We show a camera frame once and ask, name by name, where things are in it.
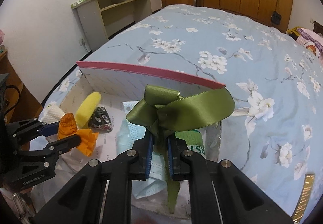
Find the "orange fabric flower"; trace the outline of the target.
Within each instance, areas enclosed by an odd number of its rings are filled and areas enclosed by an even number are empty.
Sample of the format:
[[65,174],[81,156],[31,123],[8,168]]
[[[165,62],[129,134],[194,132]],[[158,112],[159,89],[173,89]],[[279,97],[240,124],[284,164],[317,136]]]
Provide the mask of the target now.
[[72,113],[65,114],[59,122],[58,139],[64,139],[72,135],[78,135],[81,138],[81,143],[77,149],[85,156],[90,157],[94,152],[96,141],[99,134],[92,129],[78,129]]

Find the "yellow sponge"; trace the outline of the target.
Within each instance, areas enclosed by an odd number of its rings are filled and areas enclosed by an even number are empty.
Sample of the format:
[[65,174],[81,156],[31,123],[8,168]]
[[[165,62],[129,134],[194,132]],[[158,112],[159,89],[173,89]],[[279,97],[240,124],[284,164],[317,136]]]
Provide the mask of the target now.
[[101,94],[99,92],[93,92],[89,94],[81,103],[74,116],[76,124],[79,128],[86,126],[92,114],[96,110],[96,107],[100,103],[100,100]]

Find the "light blue face mask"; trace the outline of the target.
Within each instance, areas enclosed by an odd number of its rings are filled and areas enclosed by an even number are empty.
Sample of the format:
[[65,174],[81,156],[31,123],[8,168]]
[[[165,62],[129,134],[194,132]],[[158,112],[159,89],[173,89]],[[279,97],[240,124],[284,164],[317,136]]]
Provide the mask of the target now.
[[[117,133],[116,149],[117,155],[130,150],[134,142],[145,136],[146,128],[128,122],[123,119],[122,125]],[[136,199],[149,197],[166,188],[166,168],[162,155],[153,152],[151,170],[146,181],[133,181],[132,194]]]

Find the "green white knitted sock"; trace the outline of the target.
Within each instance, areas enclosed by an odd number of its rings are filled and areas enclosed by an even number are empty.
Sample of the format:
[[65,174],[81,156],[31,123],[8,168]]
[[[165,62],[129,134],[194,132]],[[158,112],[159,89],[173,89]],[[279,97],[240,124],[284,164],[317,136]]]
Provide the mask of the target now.
[[176,132],[175,135],[186,142],[189,150],[201,154],[203,158],[206,157],[202,134],[198,130]]

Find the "green satin ribbon bow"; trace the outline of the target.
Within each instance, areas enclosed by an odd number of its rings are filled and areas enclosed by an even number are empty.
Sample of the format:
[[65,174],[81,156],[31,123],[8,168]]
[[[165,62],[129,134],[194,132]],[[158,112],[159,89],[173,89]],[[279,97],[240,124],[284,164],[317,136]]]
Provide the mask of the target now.
[[235,108],[233,97],[226,88],[182,97],[176,90],[146,85],[143,99],[126,115],[128,122],[144,126],[153,134],[155,151],[166,157],[166,138],[175,132],[211,126],[229,117]]

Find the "white knitted cloth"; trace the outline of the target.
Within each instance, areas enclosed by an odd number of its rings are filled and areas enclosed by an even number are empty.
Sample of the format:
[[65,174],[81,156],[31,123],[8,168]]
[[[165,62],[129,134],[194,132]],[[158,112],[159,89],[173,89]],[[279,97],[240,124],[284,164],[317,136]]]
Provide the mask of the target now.
[[60,121],[64,115],[65,112],[56,104],[56,102],[51,102],[45,107],[43,115],[40,117],[39,121],[52,124]]

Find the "pink cardboard box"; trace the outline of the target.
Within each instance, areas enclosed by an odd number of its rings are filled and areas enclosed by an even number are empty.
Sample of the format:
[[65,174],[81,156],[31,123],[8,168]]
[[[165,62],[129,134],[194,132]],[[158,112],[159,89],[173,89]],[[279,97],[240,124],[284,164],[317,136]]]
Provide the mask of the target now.
[[128,122],[145,136],[115,159],[88,162],[31,219],[32,223],[130,223],[134,180],[148,179],[152,154],[166,156],[171,182],[186,180],[193,223],[219,223],[209,162],[176,137],[229,117],[234,101],[223,84],[186,73],[111,62],[79,62],[100,92],[136,101]]

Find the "floral blue bedspread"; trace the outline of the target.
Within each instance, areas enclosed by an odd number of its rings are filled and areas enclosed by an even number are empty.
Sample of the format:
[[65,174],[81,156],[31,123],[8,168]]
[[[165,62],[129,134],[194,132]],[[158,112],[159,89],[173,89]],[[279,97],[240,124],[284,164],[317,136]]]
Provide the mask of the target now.
[[90,61],[169,69],[227,85],[236,110],[208,145],[288,213],[314,177],[301,222],[322,210],[322,66],[319,55],[248,17],[178,4],[112,38]]

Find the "black smartphone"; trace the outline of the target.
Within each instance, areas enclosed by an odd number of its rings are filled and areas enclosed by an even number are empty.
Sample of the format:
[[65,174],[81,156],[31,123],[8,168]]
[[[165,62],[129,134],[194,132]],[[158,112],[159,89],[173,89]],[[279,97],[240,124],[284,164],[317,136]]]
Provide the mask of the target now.
[[301,219],[304,216],[305,210],[307,208],[307,205],[311,196],[314,179],[315,179],[315,174],[305,175],[301,195],[297,202],[294,213],[292,214],[292,220],[293,220],[293,223],[295,224],[299,224],[301,222]]

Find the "beige low bookshelf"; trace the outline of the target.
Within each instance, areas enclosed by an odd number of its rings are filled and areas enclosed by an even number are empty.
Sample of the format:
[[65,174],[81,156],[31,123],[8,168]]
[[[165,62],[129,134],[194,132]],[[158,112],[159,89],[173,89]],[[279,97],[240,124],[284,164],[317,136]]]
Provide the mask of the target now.
[[79,0],[71,8],[78,14],[91,51],[152,14],[151,0]]

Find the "pink ruffled pillow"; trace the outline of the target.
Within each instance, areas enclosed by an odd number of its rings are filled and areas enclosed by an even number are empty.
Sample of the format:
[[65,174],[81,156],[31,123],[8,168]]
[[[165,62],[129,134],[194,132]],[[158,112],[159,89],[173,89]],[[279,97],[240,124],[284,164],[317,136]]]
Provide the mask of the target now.
[[299,36],[296,42],[311,51],[322,64],[322,37],[306,28],[298,28],[297,32]]

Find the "small black bag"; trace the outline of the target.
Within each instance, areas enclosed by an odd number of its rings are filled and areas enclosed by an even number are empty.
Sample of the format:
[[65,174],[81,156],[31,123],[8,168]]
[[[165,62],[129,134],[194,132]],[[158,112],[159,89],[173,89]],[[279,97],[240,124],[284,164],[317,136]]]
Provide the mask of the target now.
[[277,13],[276,11],[274,11],[271,15],[271,22],[273,25],[280,25],[280,22],[281,22],[281,18],[282,16]]

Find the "dark wooden headboard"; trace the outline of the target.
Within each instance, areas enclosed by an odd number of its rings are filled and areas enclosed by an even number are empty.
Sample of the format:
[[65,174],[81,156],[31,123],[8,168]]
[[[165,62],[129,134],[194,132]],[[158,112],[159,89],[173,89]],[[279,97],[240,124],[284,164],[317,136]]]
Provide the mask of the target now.
[[313,31],[319,36],[323,36],[323,26],[317,21],[314,21],[313,23],[314,23]]

